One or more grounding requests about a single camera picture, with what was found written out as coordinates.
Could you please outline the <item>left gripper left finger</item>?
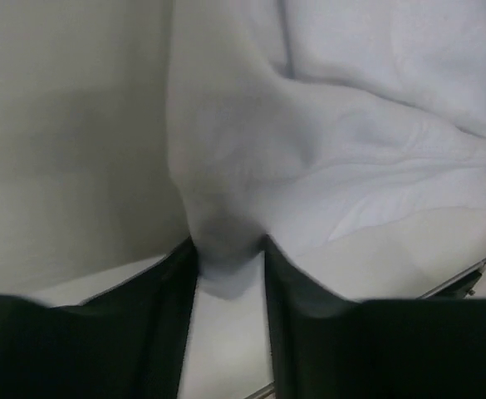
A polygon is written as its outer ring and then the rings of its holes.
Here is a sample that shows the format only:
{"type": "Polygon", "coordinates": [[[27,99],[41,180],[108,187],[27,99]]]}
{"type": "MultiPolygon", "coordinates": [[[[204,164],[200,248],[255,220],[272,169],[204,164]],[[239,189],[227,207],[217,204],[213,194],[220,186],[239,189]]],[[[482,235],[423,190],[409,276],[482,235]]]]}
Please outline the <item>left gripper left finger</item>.
{"type": "Polygon", "coordinates": [[[175,398],[198,278],[185,240],[75,306],[0,295],[0,398],[175,398]]]}

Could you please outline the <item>white skirt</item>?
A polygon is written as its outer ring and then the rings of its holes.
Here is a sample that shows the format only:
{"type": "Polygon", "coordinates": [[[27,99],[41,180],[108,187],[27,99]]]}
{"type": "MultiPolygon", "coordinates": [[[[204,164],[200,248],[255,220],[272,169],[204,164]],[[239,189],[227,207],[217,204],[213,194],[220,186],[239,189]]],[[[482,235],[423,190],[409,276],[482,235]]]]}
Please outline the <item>white skirt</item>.
{"type": "Polygon", "coordinates": [[[486,257],[486,1],[178,1],[167,125],[209,293],[265,235],[348,298],[486,257]]]}

